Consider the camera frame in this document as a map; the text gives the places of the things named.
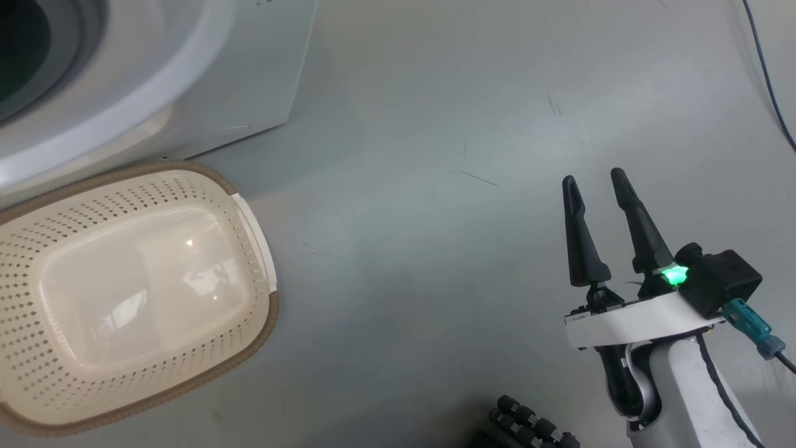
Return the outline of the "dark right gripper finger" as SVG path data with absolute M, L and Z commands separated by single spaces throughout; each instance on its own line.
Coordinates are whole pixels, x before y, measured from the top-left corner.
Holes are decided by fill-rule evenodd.
M 648 210 L 636 194 L 625 170 L 611 170 L 611 181 L 619 208 L 625 213 L 634 248 L 632 266 L 635 273 L 667 269 L 673 255 L 655 226 Z
M 562 190 L 570 284 L 585 287 L 611 280 L 609 267 L 601 261 L 589 233 L 585 203 L 574 176 L 563 179 Z

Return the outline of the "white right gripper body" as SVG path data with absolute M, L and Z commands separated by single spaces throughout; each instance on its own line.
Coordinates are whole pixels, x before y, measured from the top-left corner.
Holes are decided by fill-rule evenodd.
M 572 347 L 596 348 L 688 334 L 723 321 L 720 315 L 702 317 L 679 292 L 671 292 L 603 313 L 565 317 L 565 332 Z

